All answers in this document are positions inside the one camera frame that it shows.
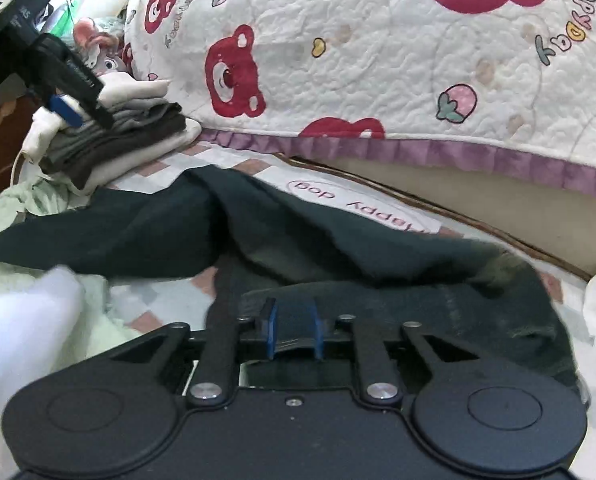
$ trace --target plush toy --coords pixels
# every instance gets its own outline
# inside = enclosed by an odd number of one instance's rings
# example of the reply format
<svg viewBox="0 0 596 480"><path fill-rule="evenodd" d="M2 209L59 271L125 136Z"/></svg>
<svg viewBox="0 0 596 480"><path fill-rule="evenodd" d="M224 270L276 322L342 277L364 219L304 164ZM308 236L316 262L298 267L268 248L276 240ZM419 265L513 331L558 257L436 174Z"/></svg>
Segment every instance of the plush toy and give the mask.
<svg viewBox="0 0 596 480"><path fill-rule="evenodd" d="M95 75L129 72L118 54L118 46L124 39L123 28L118 29L109 20L104 23L97 23L98 21L82 18L73 26L76 51Z"/></svg>

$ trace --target dark green cloth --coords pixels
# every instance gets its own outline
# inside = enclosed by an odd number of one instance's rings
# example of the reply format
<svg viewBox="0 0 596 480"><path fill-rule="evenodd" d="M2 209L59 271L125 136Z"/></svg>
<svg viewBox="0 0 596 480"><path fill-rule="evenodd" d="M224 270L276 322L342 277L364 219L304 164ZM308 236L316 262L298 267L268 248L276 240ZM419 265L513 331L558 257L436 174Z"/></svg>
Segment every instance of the dark green cloth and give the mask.
<svg viewBox="0 0 596 480"><path fill-rule="evenodd" d="M326 317L415 320L576 387L568 334L523 260L392 230L235 170L187 170L152 195L99 190L87 208L0 233L0 261L107 278L182 278L216 265L208 324L235 314L243 294L293 291Z"/></svg>

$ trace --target stack of folded clothes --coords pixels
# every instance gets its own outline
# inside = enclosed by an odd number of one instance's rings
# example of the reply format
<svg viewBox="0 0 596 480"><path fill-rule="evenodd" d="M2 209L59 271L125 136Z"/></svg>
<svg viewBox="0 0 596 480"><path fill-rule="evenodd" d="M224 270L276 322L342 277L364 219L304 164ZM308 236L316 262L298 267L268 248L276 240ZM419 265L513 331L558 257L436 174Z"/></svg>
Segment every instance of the stack of folded clothes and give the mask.
<svg viewBox="0 0 596 480"><path fill-rule="evenodd" d="M181 114L180 105L164 98L168 81L136 81L123 72L108 73L100 80L104 88L98 100L114 119L110 130L67 97L84 117L82 126L69 127L42 108L34 115L22 147L27 160L39 164L44 173L68 179L74 191L86 194L136 166L189 144L200 132L198 123Z"/></svg>
<svg viewBox="0 0 596 480"><path fill-rule="evenodd" d="M113 128L105 130L93 120L80 128L58 132L40 168L47 174L62 172L74 186L84 189L100 163L182 131L187 126L182 108L166 99L132 99L110 108Z"/></svg>

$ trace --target gray folded cloth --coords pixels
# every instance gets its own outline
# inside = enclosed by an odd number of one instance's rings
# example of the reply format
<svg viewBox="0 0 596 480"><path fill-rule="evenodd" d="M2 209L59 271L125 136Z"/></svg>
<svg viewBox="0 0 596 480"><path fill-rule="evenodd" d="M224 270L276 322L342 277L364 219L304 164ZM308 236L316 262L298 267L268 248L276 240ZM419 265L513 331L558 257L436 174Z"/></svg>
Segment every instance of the gray folded cloth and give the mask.
<svg viewBox="0 0 596 480"><path fill-rule="evenodd" d="M61 130L51 141L44 156L45 166L60 171L69 158L110 132L120 134L159 121L169 109L168 105L169 101L162 97L132 99L109 108L113 116L111 130L105 130L93 120L79 128Z"/></svg>

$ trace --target screw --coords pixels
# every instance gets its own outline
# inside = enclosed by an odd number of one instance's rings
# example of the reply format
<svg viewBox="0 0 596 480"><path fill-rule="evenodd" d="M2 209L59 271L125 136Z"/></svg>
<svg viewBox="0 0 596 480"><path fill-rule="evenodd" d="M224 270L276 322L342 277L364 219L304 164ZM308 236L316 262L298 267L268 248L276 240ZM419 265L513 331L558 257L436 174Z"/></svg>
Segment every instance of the screw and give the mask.
<svg viewBox="0 0 596 480"><path fill-rule="evenodd" d="M191 395L196 399L215 399L222 393L222 388L214 383L198 383L191 387Z"/></svg>
<svg viewBox="0 0 596 480"><path fill-rule="evenodd" d="M367 386L367 393L374 399L393 399L398 395L398 388L391 383L374 383Z"/></svg>

